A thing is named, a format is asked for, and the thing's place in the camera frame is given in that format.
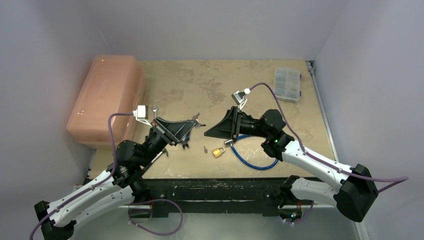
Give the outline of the blue cable lock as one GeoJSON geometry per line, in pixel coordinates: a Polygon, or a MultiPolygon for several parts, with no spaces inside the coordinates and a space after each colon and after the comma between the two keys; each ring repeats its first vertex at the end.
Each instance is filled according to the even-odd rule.
{"type": "Polygon", "coordinates": [[[273,169],[278,160],[269,157],[260,146],[263,137],[239,135],[235,140],[225,140],[224,146],[235,156],[239,162],[256,171],[269,171],[273,169]]]}

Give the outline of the silver key bunch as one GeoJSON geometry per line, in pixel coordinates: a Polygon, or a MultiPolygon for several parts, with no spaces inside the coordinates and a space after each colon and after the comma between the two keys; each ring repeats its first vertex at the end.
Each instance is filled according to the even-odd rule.
{"type": "Polygon", "coordinates": [[[200,113],[198,112],[197,114],[195,114],[195,115],[192,117],[192,119],[193,119],[194,121],[196,121],[196,124],[194,125],[194,127],[195,127],[196,129],[199,129],[199,128],[202,128],[202,127],[205,127],[205,126],[206,126],[206,124],[204,124],[204,123],[201,123],[201,122],[200,122],[200,120],[199,120],[199,116],[200,116],[200,113]]]}

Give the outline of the brass padlock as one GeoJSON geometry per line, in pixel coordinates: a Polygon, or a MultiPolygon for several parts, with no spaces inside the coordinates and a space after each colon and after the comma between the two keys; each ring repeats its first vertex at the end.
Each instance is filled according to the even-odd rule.
{"type": "Polygon", "coordinates": [[[214,150],[211,151],[212,155],[215,158],[221,157],[225,152],[226,152],[226,148],[225,147],[218,147],[218,148],[215,148],[214,150]]]}

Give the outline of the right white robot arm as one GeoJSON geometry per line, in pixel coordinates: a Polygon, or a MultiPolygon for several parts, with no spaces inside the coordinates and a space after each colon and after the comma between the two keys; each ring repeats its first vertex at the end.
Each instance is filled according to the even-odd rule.
{"type": "Polygon", "coordinates": [[[336,207],[349,220],[362,222],[379,195],[368,168],[361,164],[351,167],[326,157],[318,161],[312,157],[314,151],[302,147],[300,141],[284,132],[285,126],[277,109],[253,118],[233,106],[204,136],[233,142],[239,135],[264,138],[261,147],[269,157],[297,166],[319,179],[291,175],[276,196],[280,207],[309,200],[336,207]]]}

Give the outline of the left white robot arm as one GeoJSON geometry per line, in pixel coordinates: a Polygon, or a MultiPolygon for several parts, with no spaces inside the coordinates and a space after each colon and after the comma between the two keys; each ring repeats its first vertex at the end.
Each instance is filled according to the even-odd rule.
{"type": "Polygon", "coordinates": [[[160,117],[148,123],[150,130],[143,143],[123,140],[113,149],[113,162],[97,177],[56,201],[40,201],[34,210],[38,223],[33,239],[41,230],[46,240],[68,240],[77,226],[124,205],[150,205],[150,188],[143,175],[166,146],[183,142],[193,128],[202,127],[198,116],[189,120],[168,121],[160,117]]]}

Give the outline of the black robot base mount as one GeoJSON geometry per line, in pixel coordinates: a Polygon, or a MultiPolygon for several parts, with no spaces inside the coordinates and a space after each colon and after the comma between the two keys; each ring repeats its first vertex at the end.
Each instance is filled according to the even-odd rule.
{"type": "Polygon", "coordinates": [[[290,181],[289,177],[145,179],[144,190],[135,194],[134,201],[167,199],[183,213],[289,216],[288,210],[298,204],[311,203],[288,192],[290,181]]]}

